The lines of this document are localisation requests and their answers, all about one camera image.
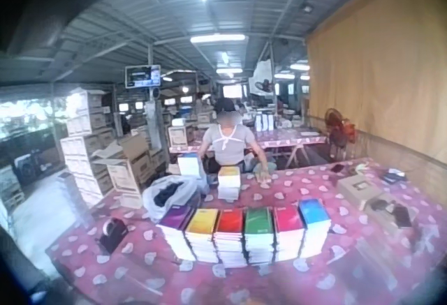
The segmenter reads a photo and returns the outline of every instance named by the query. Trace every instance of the concrete floor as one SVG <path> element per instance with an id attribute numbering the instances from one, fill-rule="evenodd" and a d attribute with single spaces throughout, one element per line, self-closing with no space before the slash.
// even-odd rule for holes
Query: concrete floor
<path id="1" fill-rule="evenodd" d="M 22 252 L 51 279 L 59 277 L 45 249 L 75 222 L 60 193 L 57 172 L 25 188 L 28 199 L 13 212 L 16 243 Z"/>

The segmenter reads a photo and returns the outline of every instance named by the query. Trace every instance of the stack of books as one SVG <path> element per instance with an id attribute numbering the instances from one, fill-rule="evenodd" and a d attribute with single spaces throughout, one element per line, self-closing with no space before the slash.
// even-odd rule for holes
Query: stack of books
<path id="1" fill-rule="evenodd" d="M 219 262 L 212 241 L 212 233 L 218 212 L 217 209 L 197 209 L 186 228 L 186 238 L 191 244 L 198 261 Z"/>
<path id="2" fill-rule="evenodd" d="M 328 237 L 330 219 L 318 199 L 302 200 L 300 213 L 306 225 L 300 257 L 310 258 L 321 253 L 326 237 Z"/>
<path id="3" fill-rule="evenodd" d="M 219 171 L 218 198 L 225 200 L 237 200 L 240 191 L 239 167 L 222 167 Z"/>
<path id="4" fill-rule="evenodd" d="M 196 260 L 184 237 L 184 230 L 193 214 L 194 209 L 191 206 L 173 205 L 157 225 L 180 260 Z"/>
<path id="5" fill-rule="evenodd" d="M 243 213 L 241 209 L 221 211 L 214 233 L 217 254 L 225 268 L 246 267 L 242 247 Z"/>
<path id="6" fill-rule="evenodd" d="M 248 209 L 245 219 L 245 248 L 249 263 L 262 265 L 273 259 L 273 224 L 270 210 L 266 207 Z"/>
<path id="7" fill-rule="evenodd" d="M 273 209 L 274 227 L 277 237 L 275 261 L 291 260 L 298 257 L 305 227 L 295 206 Z"/>

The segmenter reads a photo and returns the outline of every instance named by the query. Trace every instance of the ceiling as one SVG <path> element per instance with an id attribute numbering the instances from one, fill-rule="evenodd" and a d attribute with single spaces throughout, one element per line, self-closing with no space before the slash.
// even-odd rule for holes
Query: ceiling
<path id="1" fill-rule="evenodd" d="M 148 54 L 163 72 L 197 70 L 200 78 L 216 80 L 216 69 L 227 66 L 222 52 L 229 56 L 229 67 L 244 70 L 238 77 L 249 77 L 256 63 L 270 56 L 269 40 L 281 70 L 306 57 L 305 36 L 346 1 L 101 0 L 73 19 L 52 47 L 0 56 L 0 83 L 122 83 L 124 67 L 146 64 Z M 303 4 L 313 11 L 304 12 Z M 215 33 L 245 34 L 247 39 L 190 41 Z"/>

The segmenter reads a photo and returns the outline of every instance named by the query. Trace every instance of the blue book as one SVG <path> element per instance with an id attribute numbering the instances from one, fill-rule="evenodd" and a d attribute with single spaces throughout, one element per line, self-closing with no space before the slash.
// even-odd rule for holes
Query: blue book
<path id="1" fill-rule="evenodd" d="M 312 227 L 319 223 L 330 224 L 329 215 L 318 199 L 301 200 L 300 212 L 307 227 Z"/>

